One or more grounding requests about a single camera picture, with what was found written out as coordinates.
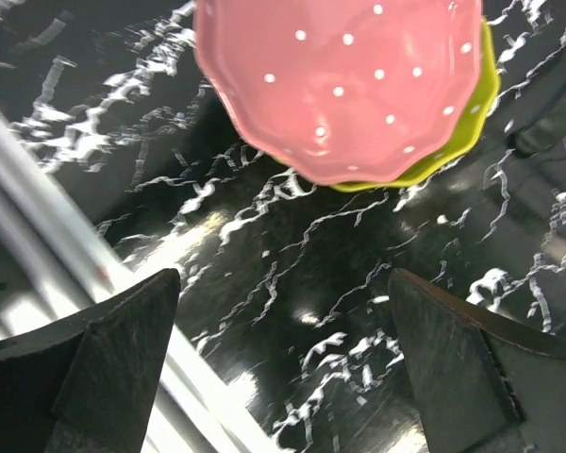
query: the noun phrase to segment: black marble surface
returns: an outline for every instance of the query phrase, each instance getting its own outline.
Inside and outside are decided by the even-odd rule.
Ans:
[[[530,159],[499,140],[555,88],[538,77],[566,1],[485,0],[503,88],[480,144],[419,186],[358,194],[239,140],[194,64],[191,7],[2,10],[1,110],[129,266],[180,270],[178,325],[282,448],[427,451],[392,267],[537,329],[566,321],[566,140]]]

